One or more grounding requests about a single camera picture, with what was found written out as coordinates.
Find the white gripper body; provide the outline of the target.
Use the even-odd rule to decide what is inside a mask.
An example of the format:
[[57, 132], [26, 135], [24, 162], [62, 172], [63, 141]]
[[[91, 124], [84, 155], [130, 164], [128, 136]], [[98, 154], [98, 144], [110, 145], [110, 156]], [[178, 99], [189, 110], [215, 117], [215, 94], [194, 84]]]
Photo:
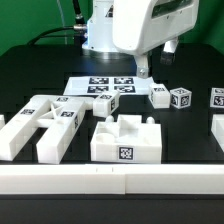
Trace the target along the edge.
[[123, 53], [142, 55], [191, 30], [199, 0], [114, 0], [112, 39]]

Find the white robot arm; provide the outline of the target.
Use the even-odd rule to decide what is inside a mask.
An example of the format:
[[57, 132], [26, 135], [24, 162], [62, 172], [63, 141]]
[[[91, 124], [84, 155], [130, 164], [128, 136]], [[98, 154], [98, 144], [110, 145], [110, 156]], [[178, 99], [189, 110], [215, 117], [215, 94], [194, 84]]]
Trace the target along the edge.
[[93, 0], [83, 53], [102, 59], [133, 57], [136, 75], [152, 74], [151, 53], [173, 63], [179, 36], [193, 29], [199, 0]]

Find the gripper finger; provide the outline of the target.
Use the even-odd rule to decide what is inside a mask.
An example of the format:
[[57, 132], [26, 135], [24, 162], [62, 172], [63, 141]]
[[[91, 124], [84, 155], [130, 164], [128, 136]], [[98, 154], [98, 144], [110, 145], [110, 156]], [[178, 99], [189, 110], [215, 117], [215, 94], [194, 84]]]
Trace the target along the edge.
[[148, 66], [148, 58], [147, 55], [137, 55], [134, 57], [137, 70], [136, 70], [136, 75], [139, 78], [146, 79], [148, 77], [148, 72], [149, 72], [149, 66]]
[[164, 44], [161, 52], [160, 62], [164, 65], [171, 65], [175, 60], [175, 52], [179, 44], [179, 39], [174, 38]]

